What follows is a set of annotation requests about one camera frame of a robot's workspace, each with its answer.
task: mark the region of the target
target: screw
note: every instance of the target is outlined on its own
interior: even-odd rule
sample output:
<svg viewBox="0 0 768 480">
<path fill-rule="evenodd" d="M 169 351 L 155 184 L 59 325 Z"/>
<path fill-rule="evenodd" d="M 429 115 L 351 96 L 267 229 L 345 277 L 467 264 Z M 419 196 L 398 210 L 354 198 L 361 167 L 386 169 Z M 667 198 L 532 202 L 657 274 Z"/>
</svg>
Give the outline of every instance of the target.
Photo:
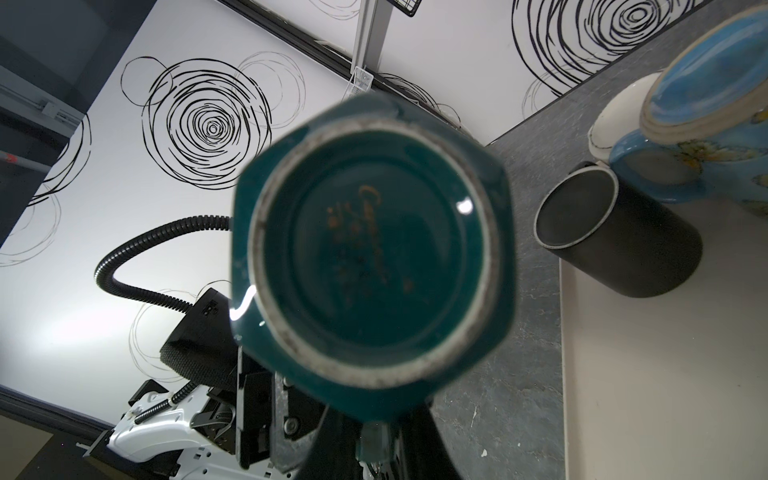
<svg viewBox="0 0 768 480">
<path fill-rule="evenodd" d="M 285 423 L 283 423 L 283 431 L 286 435 L 295 435 L 299 431 L 299 420 L 288 417 Z"/>
</svg>

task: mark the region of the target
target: metal pole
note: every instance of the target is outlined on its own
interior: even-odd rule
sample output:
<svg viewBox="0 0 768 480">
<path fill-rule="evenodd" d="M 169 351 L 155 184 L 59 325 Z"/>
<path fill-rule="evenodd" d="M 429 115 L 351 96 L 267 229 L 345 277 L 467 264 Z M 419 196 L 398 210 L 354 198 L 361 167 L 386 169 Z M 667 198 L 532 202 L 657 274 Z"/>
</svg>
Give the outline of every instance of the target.
<svg viewBox="0 0 768 480">
<path fill-rule="evenodd" d="M 2 150 L 0 150 L 0 160 L 9 164 L 18 165 L 19 167 L 28 168 L 30 170 L 36 170 L 44 174 L 48 173 L 51 170 L 51 168 L 48 165 L 41 164 L 40 162 L 36 162 L 34 160 L 29 160 L 28 158 L 17 157 L 14 154 L 10 154 Z"/>
<path fill-rule="evenodd" d="M 355 73 L 355 67 L 366 67 L 366 51 L 368 40 L 371 38 L 371 27 L 376 14 L 376 0 L 360 0 L 360 12 L 357 15 L 357 32 L 355 47 L 352 51 L 352 65 L 349 73 Z"/>
</svg>

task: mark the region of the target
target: cable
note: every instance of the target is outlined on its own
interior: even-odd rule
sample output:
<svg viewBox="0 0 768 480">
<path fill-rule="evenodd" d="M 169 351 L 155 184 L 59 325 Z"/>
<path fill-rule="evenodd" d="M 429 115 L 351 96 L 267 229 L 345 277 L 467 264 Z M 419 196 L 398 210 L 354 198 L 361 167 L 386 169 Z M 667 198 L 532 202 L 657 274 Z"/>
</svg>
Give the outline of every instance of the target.
<svg viewBox="0 0 768 480">
<path fill-rule="evenodd" d="M 180 401 L 187 398 L 187 396 L 192 393 L 192 390 L 195 390 L 198 387 L 198 383 L 195 382 L 187 382 L 187 384 L 176 393 L 174 393 L 171 398 L 170 402 L 168 402 L 167 399 L 163 400 L 162 402 L 158 403 L 157 405 L 151 407 L 146 412 L 142 412 L 138 415 L 136 415 L 136 419 L 134 420 L 134 423 L 136 425 L 139 425 L 140 423 L 146 422 L 148 419 L 151 419 L 155 415 L 157 415 L 160 412 L 164 412 L 165 410 L 168 410 L 170 408 L 171 403 L 174 405 L 178 405 Z"/>
<path fill-rule="evenodd" d="M 153 292 L 137 286 L 126 285 L 114 278 L 114 272 L 139 253 L 149 250 L 186 233 L 201 230 L 232 230 L 230 217 L 198 215 L 166 223 L 123 243 L 101 259 L 94 271 L 94 280 L 103 291 L 115 296 L 152 303 L 185 313 L 192 304 L 163 293 Z"/>
</svg>

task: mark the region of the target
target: wire basket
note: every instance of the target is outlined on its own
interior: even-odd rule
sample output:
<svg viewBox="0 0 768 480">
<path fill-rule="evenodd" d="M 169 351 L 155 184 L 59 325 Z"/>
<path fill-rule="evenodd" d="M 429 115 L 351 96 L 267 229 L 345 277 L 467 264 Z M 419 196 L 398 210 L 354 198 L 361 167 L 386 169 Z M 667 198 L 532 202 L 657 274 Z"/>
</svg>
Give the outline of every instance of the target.
<svg viewBox="0 0 768 480">
<path fill-rule="evenodd" d="M 397 7 L 398 10 L 404 14 L 412 17 L 416 15 L 416 9 L 421 5 L 422 0 L 387 0 L 389 3 Z"/>
<path fill-rule="evenodd" d="M 355 67 L 355 73 L 352 75 L 352 77 L 349 79 L 349 83 L 346 85 L 344 100 L 370 90 L 372 83 L 372 73 L 365 71 L 360 67 Z"/>
</svg>

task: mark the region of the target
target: gray countertop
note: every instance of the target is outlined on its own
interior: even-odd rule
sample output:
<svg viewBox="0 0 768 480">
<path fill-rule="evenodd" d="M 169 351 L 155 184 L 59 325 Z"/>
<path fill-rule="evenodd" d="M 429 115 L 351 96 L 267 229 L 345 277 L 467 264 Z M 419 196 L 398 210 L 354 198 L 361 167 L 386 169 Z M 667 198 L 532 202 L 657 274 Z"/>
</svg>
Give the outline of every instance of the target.
<svg viewBox="0 0 768 480">
<path fill-rule="evenodd" d="M 432 413 L 465 480 L 565 478 L 558 258 L 533 239 L 535 211 L 574 165 L 591 159 L 587 130 L 613 96 L 761 3 L 708 2 L 488 147 L 504 161 L 515 202 L 517 312 L 508 338 L 435 398 Z"/>
</svg>

